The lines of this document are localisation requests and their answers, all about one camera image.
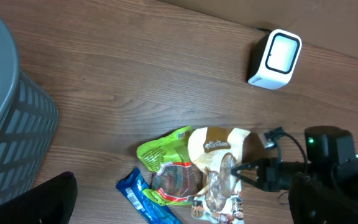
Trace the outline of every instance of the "snack bag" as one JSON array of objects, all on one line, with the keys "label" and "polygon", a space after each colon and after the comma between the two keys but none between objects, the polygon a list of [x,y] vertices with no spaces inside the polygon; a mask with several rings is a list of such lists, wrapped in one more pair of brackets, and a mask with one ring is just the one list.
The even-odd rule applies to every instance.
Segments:
[{"label": "snack bag", "polygon": [[143,190],[159,205],[190,205],[197,193],[187,144],[193,128],[178,129],[167,137],[147,142],[137,148],[137,157],[149,171],[155,172],[152,189]]},{"label": "snack bag", "polygon": [[189,138],[191,161],[206,177],[191,206],[191,216],[211,223],[244,223],[241,181],[231,169],[242,161],[244,139],[250,132],[239,128],[200,128]]},{"label": "snack bag", "polygon": [[120,180],[116,188],[125,196],[135,209],[149,224],[181,224],[181,221],[167,206],[160,206],[146,198],[142,190],[149,185],[143,179],[138,168],[135,168],[126,178]]}]

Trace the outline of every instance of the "black object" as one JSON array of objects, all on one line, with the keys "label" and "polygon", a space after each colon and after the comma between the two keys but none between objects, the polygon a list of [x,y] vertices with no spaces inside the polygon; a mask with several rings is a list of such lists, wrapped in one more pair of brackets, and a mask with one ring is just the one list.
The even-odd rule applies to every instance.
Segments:
[{"label": "black object", "polygon": [[[358,223],[358,158],[349,131],[333,126],[315,126],[305,130],[306,151],[282,128],[264,135],[273,141],[278,157],[242,164],[232,175],[268,192],[290,190],[289,202],[295,224]],[[301,162],[283,162],[277,139],[288,136],[300,148]],[[257,180],[239,171],[257,169]]]},{"label": "black object", "polygon": [[254,75],[256,75],[256,73],[258,72],[261,61],[262,61],[262,57],[264,56],[264,51],[265,51],[265,47],[266,47],[268,39],[269,39],[269,34],[262,37],[258,41],[258,44],[252,50],[252,57],[251,57],[251,61],[250,61],[250,67],[249,67],[249,73],[247,76],[247,81],[250,78],[252,78]]},{"label": "black object", "polygon": [[0,223],[67,224],[76,197],[74,174],[64,172],[0,205]]}]

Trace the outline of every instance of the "wire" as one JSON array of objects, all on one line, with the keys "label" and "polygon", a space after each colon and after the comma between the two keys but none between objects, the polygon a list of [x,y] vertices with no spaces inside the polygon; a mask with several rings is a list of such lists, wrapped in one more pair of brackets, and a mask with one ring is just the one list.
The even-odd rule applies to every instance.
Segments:
[{"label": "wire", "polygon": [[303,150],[301,144],[299,144],[299,142],[291,134],[288,134],[288,133],[283,132],[283,131],[280,132],[280,134],[290,138],[296,144],[296,146],[298,146],[299,150],[302,153],[303,164],[305,165],[305,173],[307,174],[308,173],[308,158],[307,158],[305,150]]},{"label": "wire", "polygon": [[277,159],[278,159],[278,162],[281,162],[281,148],[280,148],[280,145],[278,144],[277,139],[275,139],[275,138],[272,138],[272,142],[274,143],[274,145],[275,145],[276,148],[277,148]]},{"label": "wire", "polygon": [[265,33],[271,33],[271,32],[272,32],[271,29],[266,29],[266,28],[261,28],[261,27],[256,27],[256,28],[254,28],[254,29],[263,31],[263,32],[265,32]]},{"label": "wire", "polygon": [[333,164],[330,168],[329,174],[331,176],[331,183],[333,187],[338,191],[338,193],[342,193],[342,190],[339,188],[338,183],[336,182],[335,176],[334,176],[334,169],[338,166],[338,164]]},{"label": "wire", "polygon": [[281,201],[280,201],[280,198],[281,198],[283,195],[287,194],[287,193],[289,193],[289,191],[285,191],[285,192],[281,193],[280,196],[277,197],[277,202],[278,202],[280,205],[289,205],[289,204],[290,204],[289,202],[281,202]]}]

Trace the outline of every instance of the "beige label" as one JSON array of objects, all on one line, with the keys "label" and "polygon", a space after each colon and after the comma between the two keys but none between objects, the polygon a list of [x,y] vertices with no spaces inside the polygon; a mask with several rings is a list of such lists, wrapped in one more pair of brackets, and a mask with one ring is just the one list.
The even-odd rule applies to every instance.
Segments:
[{"label": "beige label", "polygon": [[209,153],[218,149],[230,149],[231,145],[227,141],[227,137],[232,132],[231,129],[209,127],[206,133],[204,152]]}]

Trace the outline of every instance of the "white device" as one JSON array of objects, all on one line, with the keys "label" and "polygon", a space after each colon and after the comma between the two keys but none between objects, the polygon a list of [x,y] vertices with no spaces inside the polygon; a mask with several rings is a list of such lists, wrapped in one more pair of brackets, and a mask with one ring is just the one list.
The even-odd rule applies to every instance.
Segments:
[{"label": "white device", "polygon": [[285,86],[291,80],[301,48],[299,36],[273,30],[254,49],[248,83],[269,90]]}]

